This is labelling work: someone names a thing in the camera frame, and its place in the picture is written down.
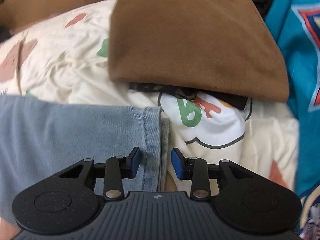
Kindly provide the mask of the blue denim pants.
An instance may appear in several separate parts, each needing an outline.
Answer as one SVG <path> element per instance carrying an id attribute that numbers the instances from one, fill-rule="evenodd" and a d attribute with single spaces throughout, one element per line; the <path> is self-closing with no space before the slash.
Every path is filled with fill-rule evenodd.
<path id="1" fill-rule="evenodd" d="M 62 105 L 1 96 L 1 217 L 22 190 L 85 158 L 101 163 L 140 148 L 142 160 L 125 191 L 165 188 L 169 120 L 158 107 Z"/>

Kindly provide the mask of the cream bear print bedsheet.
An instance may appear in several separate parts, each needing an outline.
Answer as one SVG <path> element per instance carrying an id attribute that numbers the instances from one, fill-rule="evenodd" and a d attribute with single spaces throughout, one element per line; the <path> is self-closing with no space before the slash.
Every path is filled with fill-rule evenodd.
<path id="1" fill-rule="evenodd" d="M 81 7 L 43 21 L 1 45 L 1 96 L 23 96 L 62 105 L 158 107 L 169 120 L 164 190 L 189 192 L 170 165 L 179 148 L 216 164 L 239 163 L 294 189 L 298 123 L 284 103 L 247 99 L 240 110 L 226 100 L 198 92 L 193 100 L 132 90 L 108 74 L 110 15 L 114 0 Z M 16 223 L 1 217 L 1 239 L 11 239 Z"/>

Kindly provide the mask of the brown cushion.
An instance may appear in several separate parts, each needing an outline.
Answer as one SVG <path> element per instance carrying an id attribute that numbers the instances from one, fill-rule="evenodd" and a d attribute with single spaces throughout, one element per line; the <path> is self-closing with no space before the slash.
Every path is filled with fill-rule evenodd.
<path id="1" fill-rule="evenodd" d="M 112 81 L 285 102 L 285 61 L 252 0 L 117 0 Z"/>

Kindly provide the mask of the blue patterned blanket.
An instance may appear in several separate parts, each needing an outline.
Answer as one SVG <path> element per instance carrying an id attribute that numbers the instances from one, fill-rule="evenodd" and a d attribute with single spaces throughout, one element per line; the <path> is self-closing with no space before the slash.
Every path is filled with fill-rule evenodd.
<path id="1" fill-rule="evenodd" d="M 296 231 L 319 239 L 319 0 L 274 0 L 265 18 L 289 78 L 287 105 L 299 122 Z"/>

